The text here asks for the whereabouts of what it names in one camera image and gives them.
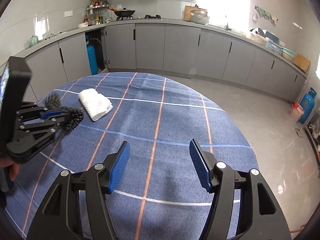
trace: wall socket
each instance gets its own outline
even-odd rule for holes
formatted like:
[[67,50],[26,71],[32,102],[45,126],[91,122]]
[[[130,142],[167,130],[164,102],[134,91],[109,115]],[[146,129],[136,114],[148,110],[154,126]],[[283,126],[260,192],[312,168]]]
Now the wall socket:
[[73,11],[64,12],[64,16],[65,17],[69,17],[69,16],[72,16],[72,15],[73,15]]

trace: silver screw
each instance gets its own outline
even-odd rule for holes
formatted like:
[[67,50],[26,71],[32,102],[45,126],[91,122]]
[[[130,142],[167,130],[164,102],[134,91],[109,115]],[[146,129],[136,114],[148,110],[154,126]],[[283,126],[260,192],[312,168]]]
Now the silver screw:
[[62,177],[68,176],[69,175],[69,171],[68,170],[63,170],[63,171],[61,171],[60,175]]
[[252,173],[254,176],[259,175],[259,171],[258,171],[257,169],[252,169],[252,170],[251,170],[251,173]]
[[218,162],[217,167],[220,169],[224,169],[227,165],[224,162]]
[[98,163],[98,164],[96,164],[96,165],[94,166],[94,168],[95,168],[96,170],[102,170],[102,169],[103,169],[103,164],[102,164],[102,163]]

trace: blue plaid tablecloth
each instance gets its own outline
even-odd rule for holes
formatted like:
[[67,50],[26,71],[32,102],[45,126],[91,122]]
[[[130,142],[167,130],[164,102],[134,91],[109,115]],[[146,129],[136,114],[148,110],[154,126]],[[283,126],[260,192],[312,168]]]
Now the blue plaid tablecloth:
[[[131,155],[118,190],[107,196],[121,240],[199,239],[212,195],[201,187],[193,167],[192,138],[235,170],[258,168],[254,151],[228,115],[187,86],[153,74],[103,73],[53,92],[60,94],[63,106],[81,108],[78,93],[88,88],[108,97],[113,109],[96,122],[85,113],[74,131],[58,136],[21,167],[7,197],[6,215],[24,238],[63,169],[85,171],[117,152],[124,140]],[[239,199],[236,191],[228,237],[236,231]],[[84,192],[80,202],[84,236],[91,238]]]

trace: cutting board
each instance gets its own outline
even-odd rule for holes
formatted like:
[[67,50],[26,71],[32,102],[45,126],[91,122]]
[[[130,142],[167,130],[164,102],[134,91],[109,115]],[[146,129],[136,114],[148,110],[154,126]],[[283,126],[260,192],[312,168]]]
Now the cutting board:
[[186,5],[185,8],[184,8],[184,20],[185,21],[189,21],[189,22],[191,21],[191,11],[193,11],[193,10],[207,12],[206,9],[201,9],[201,8],[198,8],[198,7],[193,7],[193,6]]
[[297,65],[299,68],[301,68],[303,71],[307,71],[309,68],[311,61],[308,60],[303,55],[297,53],[296,56],[293,59],[293,64]]

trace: stove burner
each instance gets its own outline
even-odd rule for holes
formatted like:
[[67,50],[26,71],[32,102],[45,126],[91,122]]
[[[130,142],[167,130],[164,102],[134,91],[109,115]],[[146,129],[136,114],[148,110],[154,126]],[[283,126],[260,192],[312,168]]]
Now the stove burner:
[[123,20],[133,20],[133,16],[129,17],[117,17],[116,21],[123,21]]
[[151,15],[146,14],[146,16],[144,18],[145,19],[161,19],[161,16],[158,14],[156,16],[151,16]]

